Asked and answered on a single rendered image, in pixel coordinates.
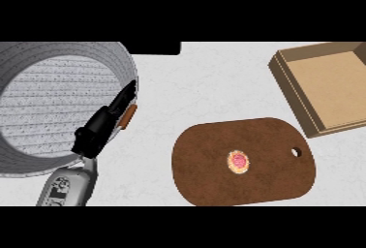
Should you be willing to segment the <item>grey woven basket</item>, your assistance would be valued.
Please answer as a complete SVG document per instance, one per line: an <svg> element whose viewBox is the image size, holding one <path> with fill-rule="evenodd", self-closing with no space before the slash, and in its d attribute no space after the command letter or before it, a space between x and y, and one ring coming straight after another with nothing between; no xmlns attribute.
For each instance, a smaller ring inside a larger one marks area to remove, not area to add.
<svg viewBox="0 0 366 248"><path fill-rule="evenodd" d="M120 42L0 42L0 177L80 162L74 132L137 79Z"/></svg>

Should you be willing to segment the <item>brown cardboard box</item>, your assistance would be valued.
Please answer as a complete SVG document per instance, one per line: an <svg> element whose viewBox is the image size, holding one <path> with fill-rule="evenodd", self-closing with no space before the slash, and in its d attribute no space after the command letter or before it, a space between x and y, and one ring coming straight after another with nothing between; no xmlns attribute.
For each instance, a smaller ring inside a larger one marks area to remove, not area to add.
<svg viewBox="0 0 366 248"><path fill-rule="evenodd" d="M308 138L366 126L366 42L279 49L269 69Z"/></svg>

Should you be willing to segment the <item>brown wooden cutting board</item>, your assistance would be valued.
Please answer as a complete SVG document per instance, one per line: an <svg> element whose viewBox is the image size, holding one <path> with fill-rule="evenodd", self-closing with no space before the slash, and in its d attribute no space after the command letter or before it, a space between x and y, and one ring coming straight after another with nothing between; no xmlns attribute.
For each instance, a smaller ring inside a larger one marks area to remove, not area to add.
<svg viewBox="0 0 366 248"><path fill-rule="evenodd" d="M193 205L241 205L301 197L316 177L297 128L277 118L198 124L171 154L177 190Z"/></svg>

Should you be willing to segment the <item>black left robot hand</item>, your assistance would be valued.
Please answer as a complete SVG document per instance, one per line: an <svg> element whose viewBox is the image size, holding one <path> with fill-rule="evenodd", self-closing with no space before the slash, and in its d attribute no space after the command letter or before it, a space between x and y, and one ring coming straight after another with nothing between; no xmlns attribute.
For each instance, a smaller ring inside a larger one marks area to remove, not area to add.
<svg viewBox="0 0 366 248"><path fill-rule="evenodd" d="M109 141L117 121L136 98L136 84L137 82L131 80L118 92L112 103L100 107L86 125L74 132L75 142L71 151L89 159L97 157Z"/></svg>

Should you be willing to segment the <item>pink and yellow fruit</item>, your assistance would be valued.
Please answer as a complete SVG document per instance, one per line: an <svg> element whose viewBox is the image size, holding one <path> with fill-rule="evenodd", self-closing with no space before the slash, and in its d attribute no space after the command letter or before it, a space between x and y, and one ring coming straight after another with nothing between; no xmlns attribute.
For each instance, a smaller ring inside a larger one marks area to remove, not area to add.
<svg viewBox="0 0 366 248"><path fill-rule="evenodd" d="M244 174L251 166L249 157L241 150L233 150L227 155L227 168L236 174Z"/></svg>

